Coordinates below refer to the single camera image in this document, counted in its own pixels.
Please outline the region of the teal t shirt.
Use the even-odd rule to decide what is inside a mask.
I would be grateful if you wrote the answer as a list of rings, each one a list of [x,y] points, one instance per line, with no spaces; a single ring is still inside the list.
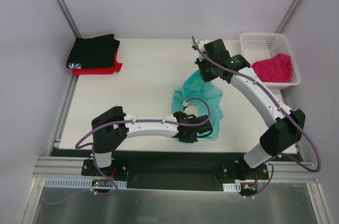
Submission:
[[[172,97],[172,113],[183,112],[184,101],[197,105],[198,115],[208,115],[210,112],[210,123],[213,127],[213,133],[205,137],[207,139],[216,139],[219,137],[220,124],[219,121],[224,117],[220,109],[220,100],[223,92],[213,83],[205,83],[200,75],[200,71],[194,72],[180,88],[177,88]],[[193,134],[186,131],[185,127],[180,128],[180,132],[174,136],[180,142],[194,143],[198,139]]]

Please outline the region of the white plastic basket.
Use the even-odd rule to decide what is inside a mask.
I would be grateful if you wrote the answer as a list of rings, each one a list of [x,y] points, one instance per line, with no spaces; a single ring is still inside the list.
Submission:
[[[288,39],[280,33],[246,32],[239,36],[243,56],[271,89],[301,83],[298,66]]]

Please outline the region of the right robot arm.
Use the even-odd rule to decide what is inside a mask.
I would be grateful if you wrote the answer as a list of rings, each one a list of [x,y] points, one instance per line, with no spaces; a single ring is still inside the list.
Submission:
[[[221,39],[192,47],[199,53],[195,63],[202,79],[210,82],[221,78],[239,90],[264,120],[267,130],[259,142],[239,160],[238,172],[249,179],[264,162],[299,142],[306,116],[282,103],[261,82],[250,63],[240,54],[231,56]]]

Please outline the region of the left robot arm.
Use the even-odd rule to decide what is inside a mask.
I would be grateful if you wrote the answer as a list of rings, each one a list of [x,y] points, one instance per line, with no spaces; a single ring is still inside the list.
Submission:
[[[111,155],[125,139],[161,136],[180,142],[194,143],[213,133],[207,114],[196,116],[182,111],[163,117],[141,117],[127,114],[115,106],[91,121],[94,144],[94,170],[101,176],[112,169]]]

